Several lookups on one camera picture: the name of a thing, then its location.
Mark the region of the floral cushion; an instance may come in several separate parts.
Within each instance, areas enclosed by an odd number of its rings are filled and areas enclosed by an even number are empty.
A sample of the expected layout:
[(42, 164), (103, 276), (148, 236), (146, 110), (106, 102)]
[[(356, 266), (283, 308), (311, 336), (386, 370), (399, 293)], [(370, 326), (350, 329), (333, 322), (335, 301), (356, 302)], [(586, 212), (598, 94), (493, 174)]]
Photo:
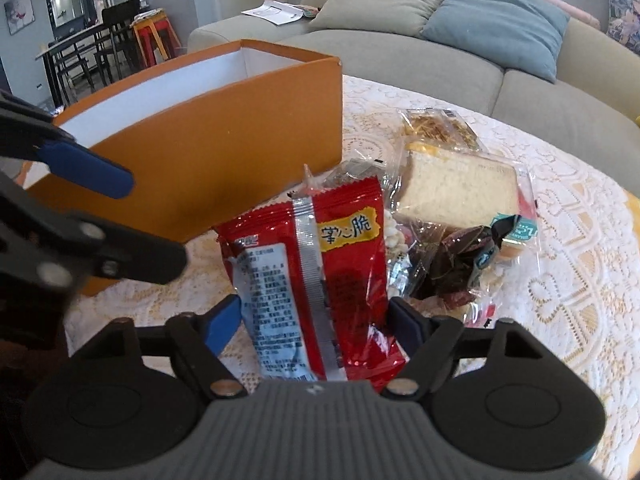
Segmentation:
[(640, 53), (640, 0), (608, 0), (608, 36)]

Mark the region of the dark wrapped snack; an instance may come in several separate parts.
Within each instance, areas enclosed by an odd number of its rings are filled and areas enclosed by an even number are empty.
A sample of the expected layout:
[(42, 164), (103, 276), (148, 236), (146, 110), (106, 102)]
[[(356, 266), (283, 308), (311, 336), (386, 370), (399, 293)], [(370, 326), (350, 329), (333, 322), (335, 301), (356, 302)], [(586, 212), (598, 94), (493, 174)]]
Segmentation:
[(491, 226), (472, 226), (444, 237), (431, 262), (421, 264), (409, 296), (415, 300), (442, 300), (447, 309), (473, 301), (472, 289), (497, 258), (504, 239), (520, 220), (521, 216), (514, 214), (498, 219)]

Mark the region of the wrapped white cake slice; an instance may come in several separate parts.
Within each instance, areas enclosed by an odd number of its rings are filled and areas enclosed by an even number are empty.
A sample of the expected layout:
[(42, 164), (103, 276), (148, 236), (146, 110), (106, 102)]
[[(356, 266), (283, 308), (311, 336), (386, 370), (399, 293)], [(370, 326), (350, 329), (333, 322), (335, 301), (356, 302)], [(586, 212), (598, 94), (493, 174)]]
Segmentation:
[(524, 240), (535, 232), (533, 185), (523, 166), (504, 158), (411, 140), (390, 196), (392, 211), (448, 228), (490, 226), (518, 214)]

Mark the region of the red noodle snack packet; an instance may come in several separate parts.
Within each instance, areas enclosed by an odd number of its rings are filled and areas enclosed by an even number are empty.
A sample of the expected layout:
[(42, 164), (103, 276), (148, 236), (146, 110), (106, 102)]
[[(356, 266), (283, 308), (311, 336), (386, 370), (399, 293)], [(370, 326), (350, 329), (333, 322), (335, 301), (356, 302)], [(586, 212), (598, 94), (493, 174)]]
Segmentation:
[(384, 226), (375, 177), (215, 226), (262, 376), (382, 390), (404, 367), (386, 323)]

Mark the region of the wall picture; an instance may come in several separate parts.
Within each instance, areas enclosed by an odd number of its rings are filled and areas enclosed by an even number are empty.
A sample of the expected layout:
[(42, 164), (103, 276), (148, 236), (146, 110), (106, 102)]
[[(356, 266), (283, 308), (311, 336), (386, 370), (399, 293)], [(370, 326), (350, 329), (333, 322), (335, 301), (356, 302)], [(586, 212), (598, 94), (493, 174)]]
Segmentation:
[(8, 0), (3, 7), (11, 36), (36, 20), (32, 0)]

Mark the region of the grey sofa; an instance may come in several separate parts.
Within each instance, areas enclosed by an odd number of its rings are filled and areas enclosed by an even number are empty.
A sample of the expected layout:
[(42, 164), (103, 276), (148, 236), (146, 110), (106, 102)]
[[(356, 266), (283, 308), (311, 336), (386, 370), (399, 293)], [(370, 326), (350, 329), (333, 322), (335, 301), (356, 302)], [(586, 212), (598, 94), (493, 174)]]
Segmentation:
[(276, 26), (237, 15), (190, 33), (191, 52), (260, 39), (332, 54), (344, 73), (416, 91), (519, 128), (639, 191), (639, 58), (570, 20), (553, 82), (472, 53), (389, 32)]

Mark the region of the white papers on sofa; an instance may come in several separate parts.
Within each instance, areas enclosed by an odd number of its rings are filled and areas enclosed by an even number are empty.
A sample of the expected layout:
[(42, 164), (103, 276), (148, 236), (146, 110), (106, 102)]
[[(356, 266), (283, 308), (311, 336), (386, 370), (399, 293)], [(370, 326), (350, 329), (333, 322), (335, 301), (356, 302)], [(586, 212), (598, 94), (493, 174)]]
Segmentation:
[(297, 21), (312, 20), (320, 12), (316, 6), (291, 4), (276, 0), (264, 0), (261, 6), (243, 11), (244, 15), (260, 18), (276, 26), (283, 26)]

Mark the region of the blue cushion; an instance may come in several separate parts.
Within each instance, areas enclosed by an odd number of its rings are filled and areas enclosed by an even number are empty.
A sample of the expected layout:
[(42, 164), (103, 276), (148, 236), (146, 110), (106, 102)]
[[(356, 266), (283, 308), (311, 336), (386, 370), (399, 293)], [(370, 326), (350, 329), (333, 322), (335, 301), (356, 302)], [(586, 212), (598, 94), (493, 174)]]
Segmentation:
[(553, 82), (569, 21), (544, 0), (442, 0), (420, 36)]

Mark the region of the black dining chair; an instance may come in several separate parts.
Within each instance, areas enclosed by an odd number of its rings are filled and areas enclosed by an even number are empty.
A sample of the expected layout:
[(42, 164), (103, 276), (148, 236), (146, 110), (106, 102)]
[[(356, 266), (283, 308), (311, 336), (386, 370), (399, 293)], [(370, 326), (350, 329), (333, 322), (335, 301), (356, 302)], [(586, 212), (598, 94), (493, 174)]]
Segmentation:
[(117, 78), (122, 79), (119, 55), (122, 54), (132, 72), (140, 68), (137, 40), (131, 25), (134, 18), (141, 10), (140, 0), (125, 0), (114, 6), (105, 8), (101, 13), (102, 24), (105, 26), (104, 34), (96, 36), (96, 53), (94, 58), (98, 64), (101, 76), (107, 73), (108, 79), (113, 82), (111, 66), (115, 67)]

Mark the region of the red orange stool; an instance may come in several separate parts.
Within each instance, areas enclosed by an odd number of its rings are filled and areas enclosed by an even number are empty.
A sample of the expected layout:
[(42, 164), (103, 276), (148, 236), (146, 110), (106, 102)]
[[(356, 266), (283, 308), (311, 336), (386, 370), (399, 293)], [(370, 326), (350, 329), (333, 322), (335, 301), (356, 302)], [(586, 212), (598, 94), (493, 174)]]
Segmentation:
[(144, 67), (175, 58), (181, 42), (165, 10), (153, 9), (138, 14), (131, 24)]

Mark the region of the orange cardboard box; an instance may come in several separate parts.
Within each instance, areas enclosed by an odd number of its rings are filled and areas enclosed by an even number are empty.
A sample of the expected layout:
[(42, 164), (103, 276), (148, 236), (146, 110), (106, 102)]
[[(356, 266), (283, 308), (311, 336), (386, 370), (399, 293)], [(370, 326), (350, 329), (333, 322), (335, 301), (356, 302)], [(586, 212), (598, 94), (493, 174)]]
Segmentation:
[(302, 180), (336, 166), (343, 79), (335, 56), (238, 40), (117, 81), (55, 118), (86, 148), (128, 168), (122, 200), (42, 165), (31, 196), (185, 243)]

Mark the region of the wrapped brown pastry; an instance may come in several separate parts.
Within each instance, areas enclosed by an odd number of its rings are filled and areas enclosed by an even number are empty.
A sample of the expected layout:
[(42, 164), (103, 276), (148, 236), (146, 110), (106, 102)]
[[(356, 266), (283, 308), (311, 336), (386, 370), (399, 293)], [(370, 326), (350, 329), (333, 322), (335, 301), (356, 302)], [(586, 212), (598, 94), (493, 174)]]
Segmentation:
[(484, 152), (474, 130), (454, 110), (409, 108), (398, 112), (406, 136), (418, 136), (439, 148)]

